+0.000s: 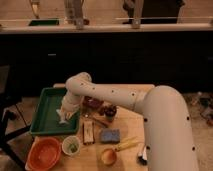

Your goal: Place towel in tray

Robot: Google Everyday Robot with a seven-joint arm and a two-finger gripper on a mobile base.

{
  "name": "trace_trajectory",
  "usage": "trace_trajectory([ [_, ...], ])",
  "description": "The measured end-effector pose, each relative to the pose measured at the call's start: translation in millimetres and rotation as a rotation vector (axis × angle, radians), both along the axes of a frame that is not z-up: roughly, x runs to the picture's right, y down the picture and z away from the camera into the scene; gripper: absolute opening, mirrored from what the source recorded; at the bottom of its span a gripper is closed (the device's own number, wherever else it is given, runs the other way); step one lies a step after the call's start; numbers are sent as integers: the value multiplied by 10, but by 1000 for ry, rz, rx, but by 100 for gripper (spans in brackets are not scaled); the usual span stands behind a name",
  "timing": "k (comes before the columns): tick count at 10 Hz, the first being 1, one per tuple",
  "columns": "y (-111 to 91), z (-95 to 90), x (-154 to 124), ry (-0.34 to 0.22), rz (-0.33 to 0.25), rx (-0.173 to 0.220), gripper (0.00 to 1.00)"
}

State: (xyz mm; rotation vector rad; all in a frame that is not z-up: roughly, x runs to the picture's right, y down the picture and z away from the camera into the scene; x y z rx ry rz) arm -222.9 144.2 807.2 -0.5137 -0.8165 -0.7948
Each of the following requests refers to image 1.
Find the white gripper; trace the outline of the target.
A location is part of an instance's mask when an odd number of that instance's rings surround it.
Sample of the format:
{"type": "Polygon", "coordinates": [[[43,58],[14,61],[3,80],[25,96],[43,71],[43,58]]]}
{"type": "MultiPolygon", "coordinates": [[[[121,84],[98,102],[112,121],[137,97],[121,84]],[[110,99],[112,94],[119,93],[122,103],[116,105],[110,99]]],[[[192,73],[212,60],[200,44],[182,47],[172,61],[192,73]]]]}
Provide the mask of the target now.
{"type": "Polygon", "coordinates": [[[67,92],[62,98],[61,111],[72,116],[79,110],[81,100],[81,96],[67,92]]]}

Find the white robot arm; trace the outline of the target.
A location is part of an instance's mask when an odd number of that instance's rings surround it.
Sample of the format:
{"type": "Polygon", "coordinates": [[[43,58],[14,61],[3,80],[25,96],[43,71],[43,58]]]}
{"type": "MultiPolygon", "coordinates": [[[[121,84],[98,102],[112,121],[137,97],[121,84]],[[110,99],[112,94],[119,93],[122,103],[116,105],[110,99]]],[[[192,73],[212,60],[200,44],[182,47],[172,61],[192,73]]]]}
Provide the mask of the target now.
{"type": "Polygon", "coordinates": [[[70,77],[62,98],[62,112],[74,113],[83,96],[93,97],[141,114],[149,171],[199,171],[188,108],[183,96],[170,86],[145,92],[94,84],[81,72],[70,77]]]}

